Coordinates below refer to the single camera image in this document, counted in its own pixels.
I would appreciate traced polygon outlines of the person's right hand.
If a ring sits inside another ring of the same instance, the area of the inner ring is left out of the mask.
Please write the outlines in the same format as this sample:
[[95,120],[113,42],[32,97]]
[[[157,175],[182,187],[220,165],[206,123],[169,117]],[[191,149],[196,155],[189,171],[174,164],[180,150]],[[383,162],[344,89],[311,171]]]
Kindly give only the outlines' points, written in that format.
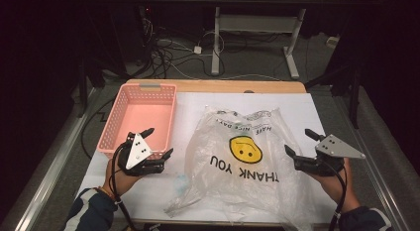
[[[346,195],[341,208],[341,213],[352,211],[361,206],[353,187],[353,175],[348,158],[344,158],[344,168],[339,172],[341,179],[346,185]],[[336,176],[319,176],[316,174],[311,175],[312,178],[317,180],[324,191],[333,199],[337,204],[340,203],[343,188],[340,180]]]

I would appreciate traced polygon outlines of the clear plastic bag yellow smiley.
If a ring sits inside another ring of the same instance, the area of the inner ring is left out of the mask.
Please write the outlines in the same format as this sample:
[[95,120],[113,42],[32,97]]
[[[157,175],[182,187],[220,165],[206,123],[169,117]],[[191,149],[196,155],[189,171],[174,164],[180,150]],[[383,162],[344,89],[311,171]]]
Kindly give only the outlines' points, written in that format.
[[300,150],[280,110],[243,115],[207,107],[185,150],[186,189],[169,203],[173,217],[203,204],[241,222],[251,211],[297,231],[312,231],[308,180],[285,149]]

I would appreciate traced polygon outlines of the white metal desk frame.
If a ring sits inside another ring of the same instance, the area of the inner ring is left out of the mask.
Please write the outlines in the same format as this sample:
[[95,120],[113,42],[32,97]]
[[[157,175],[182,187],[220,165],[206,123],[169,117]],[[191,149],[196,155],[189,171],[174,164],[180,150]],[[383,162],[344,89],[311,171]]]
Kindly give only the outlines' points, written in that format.
[[288,46],[282,48],[283,56],[288,66],[288,71],[293,79],[299,78],[293,51],[297,38],[303,24],[306,8],[302,7],[295,16],[266,16],[257,13],[222,13],[221,7],[215,7],[214,14],[214,35],[212,50],[211,74],[220,75],[222,69],[221,52],[225,42],[221,32],[251,32],[251,33],[286,33],[291,35]]

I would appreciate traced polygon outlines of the pink plastic basket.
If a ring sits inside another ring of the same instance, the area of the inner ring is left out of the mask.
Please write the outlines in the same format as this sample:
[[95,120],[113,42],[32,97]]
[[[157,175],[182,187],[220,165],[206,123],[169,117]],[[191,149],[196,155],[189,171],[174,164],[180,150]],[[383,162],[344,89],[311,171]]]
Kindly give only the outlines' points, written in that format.
[[176,108],[175,84],[125,83],[116,96],[97,151],[111,158],[129,133],[154,128],[146,142],[155,154],[169,149]]

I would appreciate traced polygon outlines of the aluminium rail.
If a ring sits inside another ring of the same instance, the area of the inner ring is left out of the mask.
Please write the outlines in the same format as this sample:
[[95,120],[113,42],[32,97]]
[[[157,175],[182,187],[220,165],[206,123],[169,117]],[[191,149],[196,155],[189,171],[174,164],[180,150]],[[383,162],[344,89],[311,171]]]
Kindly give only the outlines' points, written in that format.
[[420,175],[368,96],[360,95],[356,124],[350,121],[349,100],[336,97],[334,101],[357,147],[367,156],[361,161],[367,172],[367,185],[362,184],[362,172],[354,170],[359,198],[365,205],[382,209],[395,231],[420,231]]
[[103,96],[101,89],[88,93],[83,114],[74,109],[39,162],[0,231],[57,231],[77,195],[89,165],[79,148],[81,131]]

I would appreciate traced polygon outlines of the black metal stand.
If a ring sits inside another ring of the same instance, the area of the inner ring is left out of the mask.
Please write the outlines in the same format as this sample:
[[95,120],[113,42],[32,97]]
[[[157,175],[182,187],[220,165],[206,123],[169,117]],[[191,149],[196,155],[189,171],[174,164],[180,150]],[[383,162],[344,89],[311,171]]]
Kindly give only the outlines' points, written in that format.
[[349,119],[353,127],[358,129],[361,70],[362,65],[355,59],[352,59],[335,69],[329,69],[322,75],[305,82],[304,87],[309,89],[315,85],[328,84],[331,86],[331,93],[333,96],[349,95]]
[[101,61],[96,57],[89,57],[88,55],[81,55],[78,57],[78,91],[79,91],[79,106],[77,116],[81,118],[87,111],[88,106],[88,89],[87,82],[90,82],[94,88],[103,88],[105,86],[106,71],[109,71],[112,76],[122,79],[131,78],[124,68],[119,68],[106,61]]

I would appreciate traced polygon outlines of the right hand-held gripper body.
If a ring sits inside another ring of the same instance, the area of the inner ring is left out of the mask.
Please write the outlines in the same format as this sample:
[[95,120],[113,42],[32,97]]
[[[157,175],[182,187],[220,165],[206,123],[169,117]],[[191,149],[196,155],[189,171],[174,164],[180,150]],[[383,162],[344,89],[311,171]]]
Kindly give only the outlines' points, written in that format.
[[365,154],[334,135],[323,136],[319,144],[315,146],[315,152],[315,158],[296,155],[293,160],[295,169],[319,176],[333,176],[344,168],[344,158],[364,159],[366,157]]

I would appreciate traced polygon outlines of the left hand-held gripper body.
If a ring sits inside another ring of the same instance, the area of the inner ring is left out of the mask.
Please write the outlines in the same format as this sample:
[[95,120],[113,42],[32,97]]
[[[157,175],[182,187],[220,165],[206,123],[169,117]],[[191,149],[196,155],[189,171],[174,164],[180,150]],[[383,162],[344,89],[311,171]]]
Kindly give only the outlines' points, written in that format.
[[126,175],[141,176],[164,170],[165,160],[153,159],[153,151],[140,133],[129,133],[117,152],[118,167]]

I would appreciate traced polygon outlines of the person's left hand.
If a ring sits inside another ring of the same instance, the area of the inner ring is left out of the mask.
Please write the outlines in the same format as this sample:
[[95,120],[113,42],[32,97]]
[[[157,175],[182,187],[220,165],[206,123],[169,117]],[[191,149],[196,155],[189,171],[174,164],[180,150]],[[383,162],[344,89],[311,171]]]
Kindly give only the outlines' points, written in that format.
[[133,185],[141,179],[140,176],[130,176],[123,172],[117,172],[117,164],[109,160],[105,173],[105,181],[101,185],[102,189],[109,195],[123,195],[130,190]]

